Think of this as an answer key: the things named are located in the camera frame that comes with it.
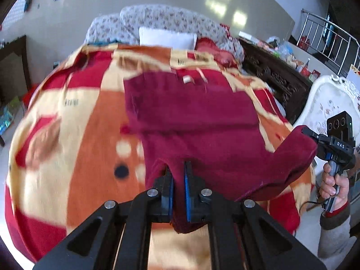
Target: black polka dot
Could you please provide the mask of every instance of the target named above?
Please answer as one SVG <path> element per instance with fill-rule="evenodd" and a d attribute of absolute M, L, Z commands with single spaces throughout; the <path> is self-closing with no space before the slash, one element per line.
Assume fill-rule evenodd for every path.
<path fill-rule="evenodd" d="M 117 178 L 126 178 L 129 176 L 129 168 L 126 164 L 121 164 L 115 168 L 114 175 Z"/>

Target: maroon garment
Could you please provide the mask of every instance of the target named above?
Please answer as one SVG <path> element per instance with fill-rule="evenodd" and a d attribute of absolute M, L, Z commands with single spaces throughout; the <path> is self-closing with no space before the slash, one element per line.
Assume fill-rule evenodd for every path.
<path fill-rule="evenodd" d="M 185 160 L 208 188 L 227 199 L 268 200 L 296 180 L 316 155 L 316 143 L 301 133 L 301 126 L 274 153 L 267 151 L 245 92 L 184 84 L 166 72 L 147 72 L 124 85 L 130 128 L 144 147 L 146 187 L 166 166 L 174 177 L 172 223 L 177 232 L 199 228 L 186 219 Z"/>

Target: red cuff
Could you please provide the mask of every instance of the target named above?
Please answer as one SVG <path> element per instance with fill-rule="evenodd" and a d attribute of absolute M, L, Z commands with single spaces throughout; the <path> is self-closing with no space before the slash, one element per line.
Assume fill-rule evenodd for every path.
<path fill-rule="evenodd" d="M 332 213 L 326 212 L 326 213 L 325 213 L 325 217 L 333 217 L 333 216 L 339 214 L 339 213 L 340 213 L 341 211 L 343 211 L 343 210 L 346 208 L 346 206 L 348 206 L 348 205 L 349 205 L 349 201 L 347 201 L 342 207 L 340 207 L 339 209 L 336 209 L 336 210 L 333 211 Z"/>

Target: stainless steel handrail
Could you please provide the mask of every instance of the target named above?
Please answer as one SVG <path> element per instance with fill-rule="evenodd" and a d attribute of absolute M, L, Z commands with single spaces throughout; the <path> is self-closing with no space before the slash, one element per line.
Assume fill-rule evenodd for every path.
<path fill-rule="evenodd" d="M 333 71 L 336 72 L 337 75 L 340 75 L 340 73 L 341 73 L 341 71 L 342 71 L 342 68 L 343 68 L 343 66 L 344 66 L 344 64 L 345 64 L 346 57 L 347 57 L 348 52 L 349 52 L 349 48 L 350 48 L 351 41 L 353 40 L 353 41 L 358 45 L 358 51 L 357 51 L 356 56 L 355 56 L 354 66 L 356 66 L 356 62 L 357 62 L 357 60 L 359 59 L 358 68 L 360 67 L 360 56 L 359 56 L 360 44 L 359 44 L 358 40 L 357 40 L 354 36 L 352 36 L 352 35 L 351 35 L 350 33 L 348 33 L 347 31 L 343 30 L 341 27 L 339 27 L 339 26 L 336 25 L 335 23 L 333 23 L 333 22 L 331 22 L 331 21 L 329 21 L 329 20 L 327 20 L 327 19 L 325 19 L 325 18 L 323 18 L 323 17 L 321 17 L 321 16 L 319 16 L 319 15 L 316 15 L 316 14 L 314 14 L 314 13 L 311 13 L 311 12 L 305 10 L 305 9 L 302 9 L 301 12 L 302 12 L 302 13 L 306 13 L 306 19 L 305 19 L 305 23 L 304 23 L 304 26 L 303 26 L 303 28 L 302 28 L 301 34 L 300 34 L 300 36 L 299 36 L 299 39 L 298 39 L 298 41 L 297 41 L 297 44 L 296 44 L 297 46 L 299 45 L 300 42 L 302 42 L 303 44 L 305 44 L 305 45 L 309 46 L 310 48 L 316 50 L 317 52 L 323 54 L 326 58 L 328 58 L 330 61 L 332 61 L 337 67 L 339 67 L 339 70 L 338 70 L 338 71 L 337 71 L 337 70 L 333 70 Z M 310 16 L 320 19 L 321 21 L 324 22 L 324 25 L 320 25 L 319 23 L 313 21 L 312 19 L 309 19 Z M 301 37 L 303 36 L 304 31 L 305 31 L 305 28 L 306 28 L 306 25 L 307 25 L 307 23 L 308 23 L 309 21 L 311 22 L 311 26 L 310 26 L 310 28 L 309 28 L 309 31 L 308 31 L 308 34 L 307 34 L 307 38 L 309 38 L 309 35 L 310 35 L 310 33 L 311 33 L 311 29 L 312 29 L 313 25 L 314 25 L 314 24 L 317 24 L 314 37 L 312 38 L 310 44 L 308 44 L 307 42 L 301 41 Z M 348 39 L 345 39 L 344 37 L 342 37 L 342 36 L 339 35 L 338 33 L 335 33 L 333 30 L 331 30 L 330 27 L 328 28 L 328 27 L 326 26 L 326 23 L 328 23 L 328 25 L 334 26 L 334 27 L 335 27 L 336 29 L 338 29 L 338 30 L 341 30 L 343 33 L 345 33 L 347 36 L 349 36 L 349 38 L 348 38 Z M 319 29 L 319 26 L 320 26 L 320 28 L 321 28 L 321 27 L 323 28 L 322 33 L 323 33 L 324 30 L 326 30 L 326 29 L 329 30 L 328 37 L 329 37 L 329 35 L 330 35 L 330 32 L 332 32 L 332 33 L 335 35 L 335 38 L 336 38 L 336 37 L 340 37 L 340 38 L 341 38 L 341 42 L 340 42 L 340 45 L 339 45 L 339 48 L 338 48 L 338 51 L 337 51 L 335 60 L 333 60 L 333 59 L 330 58 L 331 53 L 332 53 L 333 48 L 334 48 L 335 39 L 334 39 L 334 42 L 333 42 L 333 44 L 332 44 L 332 47 L 331 47 L 331 50 L 330 50 L 329 55 L 325 55 L 325 53 L 324 53 L 324 52 L 325 52 L 325 49 L 326 49 L 326 42 L 327 42 L 327 38 L 328 38 L 328 37 L 327 37 L 326 40 L 325 40 L 325 45 L 324 45 L 324 48 L 323 48 L 322 51 L 319 50 L 319 45 L 320 45 L 321 39 L 322 39 L 322 37 L 323 37 L 322 35 L 320 35 L 320 38 L 319 38 L 319 42 L 318 42 L 318 44 L 317 44 L 317 47 L 316 47 L 316 48 L 313 47 L 313 43 L 314 43 L 314 40 L 315 40 L 317 31 L 318 31 L 318 29 Z M 342 59 L 342 62 L 341 62 L 341 64 L 339 65 L 338 63 L 336 63 L 336 60 L 337 60 L 337 57 L 338 57 L 338 55 L 339 55 L 340 48 L 341 48 L 341 45 L 342 45 L 343 41 L 347 42 L 347 47 L 346 47 L 346 51 L 345 51 L 345 54 L 344 54 L 344 58 Z"/>

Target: red fire extinguisher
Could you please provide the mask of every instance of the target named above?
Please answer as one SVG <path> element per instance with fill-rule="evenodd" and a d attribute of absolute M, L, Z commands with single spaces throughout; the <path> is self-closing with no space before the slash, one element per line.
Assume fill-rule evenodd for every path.
<path fill-rule="evenodd" d="M 309 45 L 310 45 L 310 40 L 307 38 L 307 36 L 302 36 L 298 47 L 303 49 L 305 52 L 307 52 Z"/>

